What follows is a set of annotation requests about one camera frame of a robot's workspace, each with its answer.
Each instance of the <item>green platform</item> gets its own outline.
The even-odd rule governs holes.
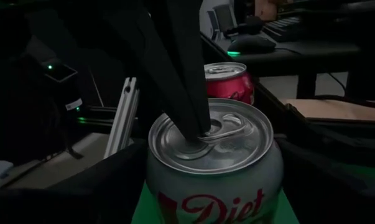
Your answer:
[[[153,197],[147,185],[144,184],[139,203],[133,215],[132,224],[159,224],[160,220],[154,206]],[[284,191],[281,191],[279,195],[279,207],[274,220],[274,224],[281,223],[299,224]]]

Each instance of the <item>computer mouse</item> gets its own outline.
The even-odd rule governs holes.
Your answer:
[[[228,48],[228,52],[234,54],[263,54],[273,51],[275,51],[275,43],[260,35],[237,38]]]

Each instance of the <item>can rim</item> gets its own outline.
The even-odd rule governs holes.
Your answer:
[[[233,73],[231,75],[228,75],[228,76],[216,76],[216,75],[207,75],[206,72],[205,72],[205,68],[206,67],[209,67],[209,66],[220,66],[220,65],[234,65],[234,66],[240,66],[243,70],[241,72],[238,72],[238,73]],[[204,72],[205,72],[205,79],[207,81],[217,81],[217,80],[227,80],[227,79],[230,79],[230,78],[234,78],[234,77],[238,77],[238,76],[241,76],[245,71],[247,70],[247,66],[243,63],[239,63],[239,62],[216,62],[216,63],[211,63],[211,64],[206,64],[204,65]]]
[[[163,113],[161,116],[159,116],[157,118],[157,120],[154,122],[154,124],[152,125],[152,127],[151,127],[151,129],[149,131],[149,139],[148,139],[149,140],[149,142],[148,142],[149,143],[149,150],[155,156],[155,159],[157,159],[158,161],[160,161],[163,165],[165,165],[165,166],[167,166],[167,167],[169,167],[169,168],[171,168],[173,170],[177,170],[179,172],[182,172],[184,174],[205,175],[205,176],[227,175],[227,174],[230,174],[230,173],[233,173],[233,172],[241,171],[241,170],[243,170],[243,169],[245,169],[245,168],[247,168],[249,166],[252,166],[252,165],[256,164],[258,161],[260,161],[268,153],[268,151],[271,148],[271,146],[273,144],[273,141],[274,141],[273,127],[271,125],[271,122],[269,121],[269,118],[267,118],[267,116],[262,111],[258,110],[257,108],[253,107],[252,105],[246,104],[246,103],[241,102],[241,101],[230,100],[230,99],[221,99],[221,98],[210,98],[210,99],[208,99],[208,102],[209,103],[211,103],[211,102],[214,102],[214,103],[219,102],[219,103],[221,103],[221,101],[219,101],[219,100],[222,100],[222,101],[223,100],[235,101],[235,102],[241,103],[241,105],[250,106],[251,109],[253,109],[255,111],[255,113],[261,115],[261,119],[265,123],[264,126],[269,131],[269,137],[268,137],[266,145],[264,146],[264,149],[260,153],[260,155],[256,156],[255,158],[253,158],[251,161],[245,163],[244,165],[236,167],[233,170],[227,170],[226,172],[224,170],[219,170],[218,172],[194,172],[194,171],[191,171],[191,170],[187,171],[187,170],[183,170],[183,169],[180,169],[178,167],[172,166],[171,164],[168,164],[168,163],[166,163],[166,162],[163,161],[163,159],[159,156],[157,145],[153,144],[153,142],[155,142],[154,137],[157,136],[157,135],[154,134],[154,132],[156,132],[156,129],[158,127],[160,127],[160,125],[166,119],[170,119],[165,113]]]

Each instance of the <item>keyboard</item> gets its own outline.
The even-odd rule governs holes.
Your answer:
[[[277,42],[296,41],[305,34],[305,28],[299,17],[288,17],[268,22],[262,31]]]

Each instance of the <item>silver can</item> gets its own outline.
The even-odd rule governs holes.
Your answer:
[[[229,80],[239,77],[247,70],[247,66],[237,62],[218,62],[204,65],[207,81]]]
[[[283,162],[270,121],[239,101],[208,101],[211,129],[199,142],[166,114],[151,127],[146,182],[162,223],[272,223]]]

